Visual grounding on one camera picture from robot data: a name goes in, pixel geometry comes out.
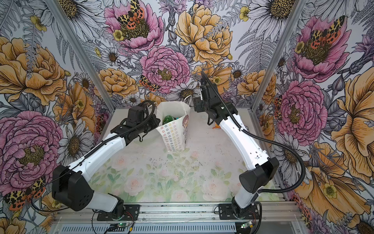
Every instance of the bag handle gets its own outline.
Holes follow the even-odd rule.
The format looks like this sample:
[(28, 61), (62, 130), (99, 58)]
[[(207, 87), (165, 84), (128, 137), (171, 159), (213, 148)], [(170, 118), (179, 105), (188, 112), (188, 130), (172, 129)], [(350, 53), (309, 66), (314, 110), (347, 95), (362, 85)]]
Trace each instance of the bag handle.
[[(191, 97), (191, 96), (192, 96), (192, 95), (188, 95), (188, 96), (183, 100), (183, 102), (185, 102), (186, 99), (189, 98), (189, 97)], [(184, 114), (186, 115), (186, 114), (187, 114), (187, 111), (186, 111), (186, 109), (184, 108), (184, 105), (183, 105), (183, 110), (184, 110)]]

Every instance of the green object in bag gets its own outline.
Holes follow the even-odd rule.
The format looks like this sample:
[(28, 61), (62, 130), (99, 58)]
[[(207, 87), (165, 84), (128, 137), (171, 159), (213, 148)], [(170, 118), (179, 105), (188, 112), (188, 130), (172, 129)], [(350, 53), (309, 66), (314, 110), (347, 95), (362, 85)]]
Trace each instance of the green object in bag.
[(167, 124), (168, 122), (171, 122), (173, 120), (175, 120), (173, 116), (166, 115), (165, 118), (164, 118), (164, 121), (162, 122), (162, 124)]

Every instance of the white gift bag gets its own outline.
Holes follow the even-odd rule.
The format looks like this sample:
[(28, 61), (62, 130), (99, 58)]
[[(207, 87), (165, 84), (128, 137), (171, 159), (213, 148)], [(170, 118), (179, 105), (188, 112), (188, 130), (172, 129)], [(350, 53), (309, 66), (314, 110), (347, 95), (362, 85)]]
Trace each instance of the white gift bag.
[[(182, 101), (164, 101), (157, 106), (156, 118), (161, 122), (156, 129), (161, 134), (168, 151), (184, 150), (190, 110), (190, 106)], [(162, 124), (167, 115), (178, 119)]]

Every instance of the table surface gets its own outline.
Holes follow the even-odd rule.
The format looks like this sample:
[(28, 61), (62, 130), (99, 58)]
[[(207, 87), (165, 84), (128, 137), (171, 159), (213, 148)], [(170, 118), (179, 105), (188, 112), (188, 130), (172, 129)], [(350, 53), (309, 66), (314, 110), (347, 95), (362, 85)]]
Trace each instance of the table surface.
[[(247, 109), (238, 109), (254, 132)], [(106, 135), (127, 116), (117, 109)], [(186, 148), (168, 152), (157, 130), (117, 152), (92, 177), (93, 190), (111, 193), (126, 203), (231, 201), (246, 170), (242, 157), (222, 129), (208, 126), (206, 113), (190, 113)], [(270, 181), (266, 188), (275, 188)], [(261, 193), (260, 201), (279, 201), (277, 194)]]

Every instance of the floral tabletop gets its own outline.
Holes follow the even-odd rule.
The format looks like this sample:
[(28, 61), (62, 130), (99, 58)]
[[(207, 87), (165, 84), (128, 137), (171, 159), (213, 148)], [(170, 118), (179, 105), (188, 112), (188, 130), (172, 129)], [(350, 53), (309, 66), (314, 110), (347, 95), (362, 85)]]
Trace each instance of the floral tabletop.
[[(222, 129), (206, 124), (206, 114), (190, 115), (185, 150), (168, 152), (153, 130), (109, 159), (92, 177), (91, 188), (125, 202), (231, 201), (246, 170), (242, 157)], [(266, 188), (275, 188), (273, 181)], [(258, 200), (279, 198), (263, 193)]]

